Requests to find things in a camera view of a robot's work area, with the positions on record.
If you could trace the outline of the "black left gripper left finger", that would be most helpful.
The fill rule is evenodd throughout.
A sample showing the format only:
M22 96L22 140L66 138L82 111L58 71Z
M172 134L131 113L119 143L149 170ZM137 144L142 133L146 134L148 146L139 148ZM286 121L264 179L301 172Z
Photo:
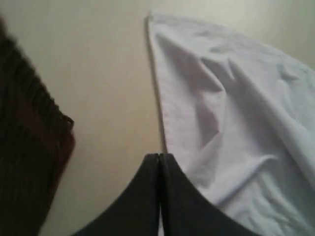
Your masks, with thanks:
M159 227L157 154L147 154L122 194L75 236L157 236Z

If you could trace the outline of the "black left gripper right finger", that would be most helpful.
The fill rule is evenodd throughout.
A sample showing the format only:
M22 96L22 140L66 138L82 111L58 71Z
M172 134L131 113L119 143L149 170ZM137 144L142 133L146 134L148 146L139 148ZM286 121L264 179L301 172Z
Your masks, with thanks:
M159 155L159 202L166 236L253 236L211 204L172 154Z

